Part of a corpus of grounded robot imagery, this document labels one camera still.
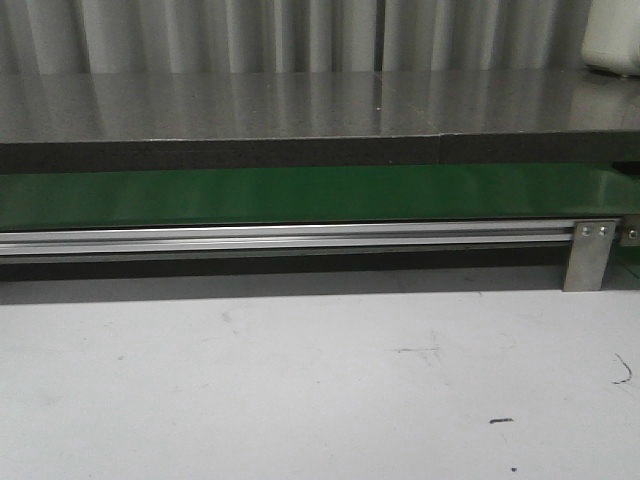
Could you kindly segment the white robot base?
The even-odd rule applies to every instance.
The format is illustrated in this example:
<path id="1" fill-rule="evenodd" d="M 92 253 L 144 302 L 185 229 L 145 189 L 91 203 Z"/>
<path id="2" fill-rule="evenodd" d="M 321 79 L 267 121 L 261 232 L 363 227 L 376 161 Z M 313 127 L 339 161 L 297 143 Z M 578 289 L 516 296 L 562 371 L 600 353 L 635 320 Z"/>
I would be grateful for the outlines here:
<path id="1" fill-rule="evenodd" d="M 581 47 L 584 64 L 621 76 L 639 75 L 639 1 L 593 0 Z"/>

